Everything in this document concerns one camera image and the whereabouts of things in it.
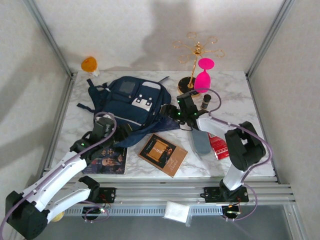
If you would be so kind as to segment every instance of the red box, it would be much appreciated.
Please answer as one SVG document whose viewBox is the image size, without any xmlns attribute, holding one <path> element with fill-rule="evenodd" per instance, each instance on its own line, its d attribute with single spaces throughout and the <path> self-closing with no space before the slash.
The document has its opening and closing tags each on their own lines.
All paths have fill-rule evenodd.
<svg viewBox="0 0 320 240">
<path fill-rule="evenodd" d="M 216 158 L 218 160 L 221 160 L 225 159 L 226 157 L 229 157 L 229 151 L 226 142 L 220 137 L 217 137 L 210 133 L 208 133 L 208 136 L 210 140 L 210 145 L 216 155 Z"/>
</svg>

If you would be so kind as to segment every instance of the white marble surface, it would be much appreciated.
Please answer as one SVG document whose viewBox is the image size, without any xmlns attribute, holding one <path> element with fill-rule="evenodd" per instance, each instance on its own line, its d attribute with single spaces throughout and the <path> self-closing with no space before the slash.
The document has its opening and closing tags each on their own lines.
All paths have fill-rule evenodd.
<svg viewBox="0 0 320 240">
<path fill-rule="evenodd" d="M 122 76 L 133 76 L 158 82 L 162 78 L 170 76 L 163 85 L 171 93 L 171 104 L 178 105 L 176 99 L 177 95 L 179 95 L 177 89 L 178 81 L 183 77 L 189 76 L 189 74 L 190 71 L 102 71 L 100 76 L 92 78 L 92 81 L 95 85 L 100 85 L 105 82 L 110 83 Z M 235 124 L 250 121 L 254 125 L 257 133 L 262 136 L 262 130 L 244 72 L 211 71 L 209 74 L 212 78 L 211 88 L 216 90 L 222 98 L 222 106 L 214 115 Z M 88 94 L 88 83 L 86 79 L 89 77 L 89 74 L 83 71 L 80 71 L 77 74 L 52 164 L 56 164 L 69 150 L 69 147 L 76 140 L 81 138 L 84 133 L 92 130 L 93 114 L 76 106 L 78 103 L 82 103 L 88 107 L 94 108 L 92 100 Z M 212 100 L 208 107 L 209 110 L 215 108 L 218 104 L 217 97 L 213 93 L 211 93 L 211 96 Z M 199 107 L 202 102 L 202 96 L 196 97 L 193 100 Z M 229 158 L 217 160 L 213 151 L 211 151 L 210 154 L 202 156 L 199 156 L 194 152 L 193 140 L 190 132 L 173 130 L 161 132 L 159 135 L 171 142 L 177 143 L 188 151 L 186 159 L 174 176 L 175 178 L 223 177 L 228 172 L 231 165 Z M 138 157 L 138 153 L 149 137 L 150 134 L 135 146 L 128 149 L 124 175 L 96 174 L 95 177 L 170 178 L 159 169 Z M 271 162 L 257 167 L 250 173 L 250 176 L 255 177 L 272 177 L 274 175 L 275 172 Z"/>
</svg>

